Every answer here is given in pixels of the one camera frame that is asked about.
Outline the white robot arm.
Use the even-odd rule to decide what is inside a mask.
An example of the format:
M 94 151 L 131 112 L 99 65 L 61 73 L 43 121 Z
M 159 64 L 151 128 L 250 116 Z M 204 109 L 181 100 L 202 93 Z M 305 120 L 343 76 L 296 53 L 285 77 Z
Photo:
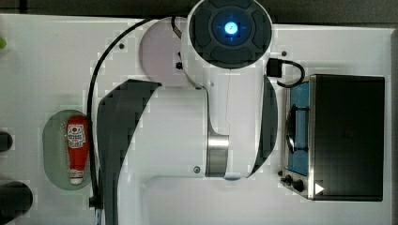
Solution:
M 278 127 L 272 38 L 256 0 L 200 0 L 181 36 L 191 86 L 128 79 L 99 102 L 101 225 L 147 225 L 143 194 L 155 178 L 238 180 L 262 166 Z

